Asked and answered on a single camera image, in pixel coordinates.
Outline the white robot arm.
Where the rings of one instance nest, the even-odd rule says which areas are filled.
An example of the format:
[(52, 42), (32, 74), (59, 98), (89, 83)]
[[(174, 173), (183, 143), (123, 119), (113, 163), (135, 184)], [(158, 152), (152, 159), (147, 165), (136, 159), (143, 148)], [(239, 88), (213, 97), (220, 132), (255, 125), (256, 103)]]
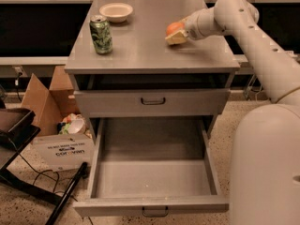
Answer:
[(300, 66), (258, 20), (247, 0), (217, 0), (170, 24), (166, 41), (235, 38), (271, 103), (249, 112), (235, 132), (230, 225), (300, 225)]

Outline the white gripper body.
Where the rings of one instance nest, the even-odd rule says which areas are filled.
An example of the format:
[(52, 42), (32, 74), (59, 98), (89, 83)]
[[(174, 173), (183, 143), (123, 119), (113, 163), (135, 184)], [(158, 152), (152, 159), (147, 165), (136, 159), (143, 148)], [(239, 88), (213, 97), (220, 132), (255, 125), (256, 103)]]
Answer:
[(204, 39), (204, 34), (200, 30), (199, 19), (201, 12), (196, 11), (186, 17), (184, 21), (185, 30), (189, 38), (193, 40)]

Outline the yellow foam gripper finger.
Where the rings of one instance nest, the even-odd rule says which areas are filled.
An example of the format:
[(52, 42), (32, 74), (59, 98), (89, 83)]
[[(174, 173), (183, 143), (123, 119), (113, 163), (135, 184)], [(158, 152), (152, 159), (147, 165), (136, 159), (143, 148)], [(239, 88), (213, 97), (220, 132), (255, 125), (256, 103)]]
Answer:
[(165, 37), (169, 45), (183, 44), (188, 40), (188, 34), (185, 30), (178, 30)]

